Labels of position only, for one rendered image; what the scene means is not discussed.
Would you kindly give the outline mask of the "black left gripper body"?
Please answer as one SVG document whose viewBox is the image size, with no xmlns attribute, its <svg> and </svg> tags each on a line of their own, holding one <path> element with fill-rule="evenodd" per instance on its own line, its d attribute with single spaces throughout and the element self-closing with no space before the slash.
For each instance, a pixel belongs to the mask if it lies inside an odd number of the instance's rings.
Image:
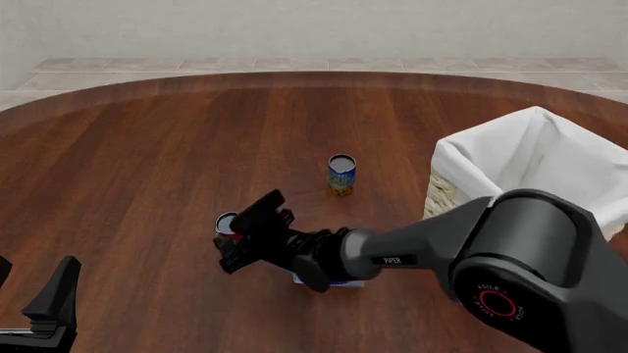
<svg viewBox="0 0 628 353">
<path fill-rule="evenodd" d="M 0 353 L 71 353 L 77 320 L 35 321 L 30 328 L 0 328 Z"/>
</svg>

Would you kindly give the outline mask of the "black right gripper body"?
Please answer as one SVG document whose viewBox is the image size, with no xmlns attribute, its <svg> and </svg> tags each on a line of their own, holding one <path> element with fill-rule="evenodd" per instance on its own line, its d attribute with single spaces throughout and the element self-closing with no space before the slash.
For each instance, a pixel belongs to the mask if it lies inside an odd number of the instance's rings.
<svg viewBox="0 0 628 353">
<path fill-rule="evenodd" d="M 275 189 L 238 213 L 231 229 L 241 234 L 242 239 L 227 257 L 221 255 L 219 264 L 225 273 L 235 273 L 257 261 L 291 270 L 288 239 L 294 216 L 282 208 L 284 203 L 281 191 Z"/>
</svg>

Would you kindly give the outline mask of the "tomato sauce tin, red label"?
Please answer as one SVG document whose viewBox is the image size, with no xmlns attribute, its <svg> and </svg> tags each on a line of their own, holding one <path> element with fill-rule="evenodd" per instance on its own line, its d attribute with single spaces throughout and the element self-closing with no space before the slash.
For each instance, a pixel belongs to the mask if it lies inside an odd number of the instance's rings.
<svg viewBox="0 0 628 353">
<path fill-rule="evenodd" d="M 242 239 L 241 234 L 231 229 L 231 223 L 237 216 L 237 212 L 228 212 L 218 217 L 215 222 L 213 243 L 223 257 L 233 252 Z"/>
</svg>

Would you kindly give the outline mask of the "woven wicker basket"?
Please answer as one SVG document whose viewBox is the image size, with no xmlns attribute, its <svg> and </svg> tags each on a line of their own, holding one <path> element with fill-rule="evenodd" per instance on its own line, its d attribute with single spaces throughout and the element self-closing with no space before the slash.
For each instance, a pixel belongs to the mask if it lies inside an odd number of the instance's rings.
<svg viewBox="0 0 628 353">
<path fill-rule="evenodd" d="M 431 169 L 424 203 L 424 220 L 444 214 L 468 201 L 469 197 L 465 193 Z"/>
</svg>

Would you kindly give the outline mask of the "white cloth basket liner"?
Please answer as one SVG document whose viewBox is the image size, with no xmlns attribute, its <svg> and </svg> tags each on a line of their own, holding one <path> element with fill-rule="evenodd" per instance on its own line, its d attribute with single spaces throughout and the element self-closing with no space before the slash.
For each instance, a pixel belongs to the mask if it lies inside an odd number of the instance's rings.
<svg viewBox="0 0 628 353">
<path fill-rule="evenodd" d="M 469 201 L 531 188 L 590 211 L 605 240 L 628 226 L 628 150 L 544 108 L 441 138 L 431 169 Z"/>
</svg>

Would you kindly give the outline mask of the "soup tin, blue yellow label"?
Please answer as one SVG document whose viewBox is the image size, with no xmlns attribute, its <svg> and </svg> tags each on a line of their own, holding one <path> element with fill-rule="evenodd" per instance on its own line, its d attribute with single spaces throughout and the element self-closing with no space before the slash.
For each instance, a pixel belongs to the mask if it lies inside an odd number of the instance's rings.
<svg viewBox="0 0 628 353">
<path fill-rule="evenodd" d="M 350 155 L 333 155 L 328 161 L 328 185 L 336 196 L 352 193 L 356 175 L 356 161 Z"/>
</svg>

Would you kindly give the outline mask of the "white and purple food box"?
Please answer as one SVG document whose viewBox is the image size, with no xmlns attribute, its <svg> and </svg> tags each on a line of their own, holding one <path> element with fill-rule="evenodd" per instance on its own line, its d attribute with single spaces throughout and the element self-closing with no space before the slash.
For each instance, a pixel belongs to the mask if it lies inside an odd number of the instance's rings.
<svg viewBox="0 0 628 353">
<path fill-rule="evenodd" d="M 295 284 L 304 284 L 297 274 L 292 274 L 292 280 Z M 335 281 L 330 287 L 364 287 L 364 281 Z"/>
</svg>

